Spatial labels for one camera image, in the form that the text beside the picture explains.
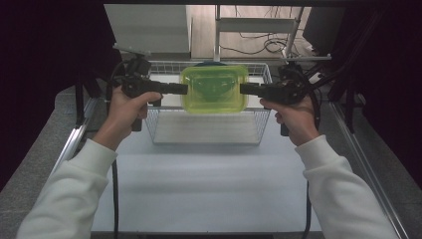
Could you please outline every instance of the white sleeve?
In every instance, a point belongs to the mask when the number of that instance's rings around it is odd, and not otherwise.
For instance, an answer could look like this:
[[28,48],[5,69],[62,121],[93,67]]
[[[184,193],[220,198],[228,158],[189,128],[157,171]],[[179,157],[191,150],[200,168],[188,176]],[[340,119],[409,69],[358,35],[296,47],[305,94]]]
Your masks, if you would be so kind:
[[326,239],[397,238],[372,190],[324,135],[296,151],[305,164],[310,200]]
[[63,162],[47,180],[17,238],[90,238],[94,215],[108,183],[106,174],[116,156],[114,151],[88,140],[76,157]]

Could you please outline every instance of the person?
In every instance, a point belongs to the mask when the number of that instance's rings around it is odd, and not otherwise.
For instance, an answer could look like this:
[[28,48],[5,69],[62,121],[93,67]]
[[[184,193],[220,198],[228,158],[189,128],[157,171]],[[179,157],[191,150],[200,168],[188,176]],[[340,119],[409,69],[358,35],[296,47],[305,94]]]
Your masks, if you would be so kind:
[[[106,174],[117,157],[115,150],[130,135],[133,121],[147,117],[147,102],[160,98],[159,93],[145,93],[129,99],[121,88],[114,89],[104,124],[78,155],[63,162],[47,180],[17,238],[90,238]],[[325,238],[397,238],[368,185],[319,135],[309,97],[295,106],[260,103],[276,111],[276,121],[290,130]]]

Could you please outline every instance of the white table surface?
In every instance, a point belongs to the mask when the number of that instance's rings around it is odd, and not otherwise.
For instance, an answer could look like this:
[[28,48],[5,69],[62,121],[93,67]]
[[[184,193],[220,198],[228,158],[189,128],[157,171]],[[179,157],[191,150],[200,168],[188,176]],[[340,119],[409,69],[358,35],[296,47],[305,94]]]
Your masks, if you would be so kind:
[[[117,150],[119,231],[303,231],[307,182],[294,148],[274,112],[259,146],[154,145],[144,124]],[[108,178],[93,231],[113,229]]]

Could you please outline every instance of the container lid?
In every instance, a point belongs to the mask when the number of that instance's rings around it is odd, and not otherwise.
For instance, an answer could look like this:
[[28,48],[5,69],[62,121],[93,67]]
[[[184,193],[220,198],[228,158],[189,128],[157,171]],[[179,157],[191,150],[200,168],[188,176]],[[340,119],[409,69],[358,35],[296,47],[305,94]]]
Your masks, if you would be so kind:
[[240,94],[240,84],[247,82],[245,66],[188,67],[180,75],[180,83],[188,85],[182,106],[194,114],[241,112],[247,96]]

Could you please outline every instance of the floor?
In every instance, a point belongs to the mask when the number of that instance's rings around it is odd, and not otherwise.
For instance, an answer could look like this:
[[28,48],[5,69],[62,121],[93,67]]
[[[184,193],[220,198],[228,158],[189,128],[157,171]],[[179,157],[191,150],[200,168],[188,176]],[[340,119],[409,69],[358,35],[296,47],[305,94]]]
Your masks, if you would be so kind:
[[[203,48],[204,54],[211,53],[209,47]],[[198,58],[212,58],[209,55],[197,55]],[[237,58],[240,56],[228,56],[228,58]],[[265,60],[271,66],[272,73],[277,74],[275,66],[279,62],[274,60]],[[366,180],[362,167],[355,151],[349,144],[349,135],[341,129],[341,123],[338,121],[338,115],[332,108],[325,94],[329,86],[321,88],[321,124],[320,132],[327,135],[329,143],[339,153],[346,156],[353,168],[353,171]],[[104,107],[96,109],[98,114],[105,113]],[[49,120],[32,148],[26,155],[20,167],[9,183],[0,192],[0,238],[15,238],[16,231],[28,211],[32,208],[37,195],[39,194],[44,182],[48,178],[57,158],[60,156],[66,141],[75,126],[76,107],[75,91],[73,88],[66,89],[56,97],[56,108],[51,114]],[[102,123],[102,118],[97,118],[92,122],[89,129],[95,130]],[[363,156],[369,162],[370,167],[375,172],[375,179],[379,181],[380,189],[388,198],[391,204],[392,214],[396,213],[402,223],[407,237],[403,238],[422,238],[422,191],[407,173],[397,157],[391,152],[382,138],[376,134],[360,109],[356,109],[354,114],[355,134],[353,137],[358,142]],[[97,236],[93,238],[108,238],[108,236]],[[132,235],[123,235],[122,238],[138,238]],[[290,233],[274,235],[274,238],[301,238],[301,233]],[[323,238],[320,233],[313,233],[309,238]]]

